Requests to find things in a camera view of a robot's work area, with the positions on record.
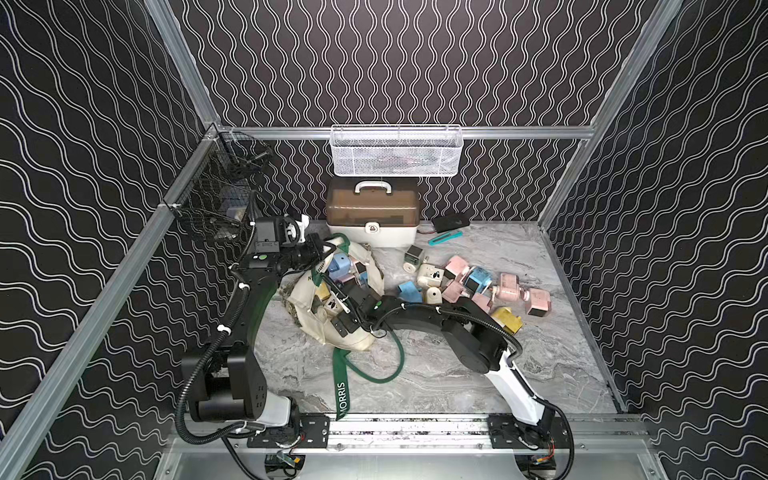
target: blue toy block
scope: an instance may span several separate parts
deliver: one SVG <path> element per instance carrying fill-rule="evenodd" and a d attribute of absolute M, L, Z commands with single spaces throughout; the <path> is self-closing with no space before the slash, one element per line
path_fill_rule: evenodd
<path fill-rule="evenodd" d="M 328 266 L 328 276 L 335 282 L 349 273 L 350 265 L 352 265 L 352 263 L 349 261 L 349 257 L 346 254 L 337 253 L 333 256 L 333 260 L 331 260 L 331 264 Z"/>
<path fill-rule="evenodd" d="M 413 282 L 400 283 L 397 288 L 400 290 L 397 296 L 400 300 L 408 303 L 422 303 L 422 294 Z"/>

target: green bag strap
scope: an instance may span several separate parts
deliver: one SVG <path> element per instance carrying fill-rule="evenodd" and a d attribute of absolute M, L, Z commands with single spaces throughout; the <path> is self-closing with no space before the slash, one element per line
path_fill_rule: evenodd
<path fill-rule="evenodd" d="M 333 350 L 333 386 L 336 390 L 336 419 L 340 420 L 349 412 L 349 405 L 351 403 L 349 396 L 349 382 L 346 376 L 346 367 L 352 369 L 354 373 L 357 373 L 364 379 L 373 383 L 388 383 L 393 381 L 402 372 L 402 366 L 406 363 L 406 352 L 402 348 L 400 339 L 394 332 L 389 332 L 389 335 L 395 340 L 397 344 L 397 350 L 400 351 L 400 363 L 397 365 L 395 372 L 383 379 L 377 379 L 367 373 L 363 372 L 352 361 L 346 358 L 349 355 L 349 350 L 335 348 Z"/>

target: storage box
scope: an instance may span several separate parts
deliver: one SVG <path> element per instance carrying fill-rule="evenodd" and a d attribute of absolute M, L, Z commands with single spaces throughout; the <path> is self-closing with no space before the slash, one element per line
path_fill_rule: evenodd
<path fill-rule="evenodd" d="M 334 177 L 326 203 L 331 233 L 372 247 L 408 247 L 421 220 L 415 178 Z"/>

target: aluminum frame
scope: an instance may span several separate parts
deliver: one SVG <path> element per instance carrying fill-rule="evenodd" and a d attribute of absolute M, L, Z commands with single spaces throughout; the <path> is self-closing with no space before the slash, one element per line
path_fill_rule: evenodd
<path fill-rule="evenodd" d="M 181 33 L 181 26 L 168 0 L 145 0 L 144 4 L 163 38 L 170 58 L 179 71 L 181 83 L 187 89 L 200 121 L 203 125 L 219 125 L 219 114 L 210 99 L 210 93 L 203 83 L 200 70 L 197 68 L 184 34 Z"/>
<path fill-rule="evenodd" d="M 168 189 L 166 202 L 179 201 L 216 142 L 217 132 L 211 127 Z M 22 476 L 173 222 L 168 207 L 158 205 L 8 430 L 0 445 L 0 478 L 18 480 Z"/>
<path fill-rule="evenodd" d="M 544 449 L 493 449 L 488 436 L 487 415 L 482 414 L 368 414 L 353 413 L 342 420 L 331 418 L 326 449 L 294 449 L 297 454 L 378 455 L 514 455 L 545 453 Z M 655 456 L 647 427 L 640 415 L 571 414 L 568 416 L 578 454 L 636 453 Z M 220 423 L 192 422 L 196 435 L 215 432 Z M 239 453 L 274 453 L 277 449 L 246 447 L 245 440 L 233 441 Z M 220 442 L 191 445 L 176 435 L 169 441 L 167 454 L 223 453 Z"/>
<path fill-rule="evenodd" d="M 258 140 L 329 140 L 331 127 L 221 127 L 222 131 L 239 131 Z M 463 127 L 464 140 L 525 140 L 577 138 L 588 139 L 593 127 Z"/>
<path fill-rule="evenodd" d="M 624 105 L 624 101 L 637 83 L 640 73 L 645 69 L 645 65 L 648 63 L 651 55 L 656 51 L 659 42 L 677 16 L 682 4 L 683 0 L 660 0 L 654 7 L 645 25 L 643 25 L 643 29 L 637 37 L 632 51 L 624 60 L 622 69 L 616 76 L 598 113 L 592 120 L 594 134 L 589 141 L 581 142 L 578 145 L 573 157 L 571 157 L 571 161 L 568 162 L 565 168 L 565 172 L 560 177 L 560 181 L 555 186 L 554 192 L 549 197 L 547 205 L 541 212 L 539 224 L 545 230 L 549 230 L 560 207 L 568 198 L 571 188 L 576 184 L 576 180 L 578 180 L 587 162 L 592 157 L 594 149 L 597 148 L 605 136 L 605 132 L 614 123 L 614 119 L 618 115 L 621 106 Z"/>
<path fill-rule="evenodd" d="M 573 291 L 573 288 L 571 288 L 571 281 L 565 274 L 565 270 L 563 270 L 563 265 L 560 263 L 557 252 L 554 251 L 554 245 L 552 245 L 551 240 L 549 240 L 549 233 L 547 233 L 547 231 L 543 228 L 540 229 L 540 233 L 541 242 L 547 249 L 547 254 L 549 255 L 549 260 L 551 260 L 552 265 L 554 265 L 554 270 L 558 273 L 558 278 L 560 279 L 560 283 L 563 285 L 565 296 L 568 298 L 568 302 L 571 304 L 571 308 L 576 315 L 576 320 L 581 327 L 584 338 L 587 339 L 587 345 L 589 345 L 589 350 L 592 351 L 594 361 L 597 363 L 600 373 L 603 374 L 603 378 L 605 378 L 605 381 L 608 383 L 608 387 L 611 389 L 611 394 L 613 395 L 616 403 L 619 405 L 619 409 L 622 412 L 626 412 L 627 403 L 624 401 L 624 397 L 622 397 L 619 393 L 619 389 L 616 386 L 616 381 L 611 375 L 611 371 L 608 370 L 608 366 L 605 364 L 605 359 L 603 358 L 603 354 L 600 351 L 600 346 L 598 346 L 598 341 L 594 338 L 594 334 L 589 328 L 587 317 L 584 316 L 584 312 L 581 311 L 581 304 L 576 297 L 576 293 Z"/>

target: black wire basket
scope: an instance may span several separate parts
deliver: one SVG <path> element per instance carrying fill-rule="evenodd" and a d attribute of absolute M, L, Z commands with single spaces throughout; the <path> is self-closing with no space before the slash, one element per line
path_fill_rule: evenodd
<path fill-rule="evenodd" d="M 272 151 L 256 141 L 250 153 L 237 155 L 220 140 L 187 186 L 184 202 L 172 211 L 180 231 L 193 239 L 235 243 L 245 240 L 248 220 L 261 216 L 254 185 Z"/>

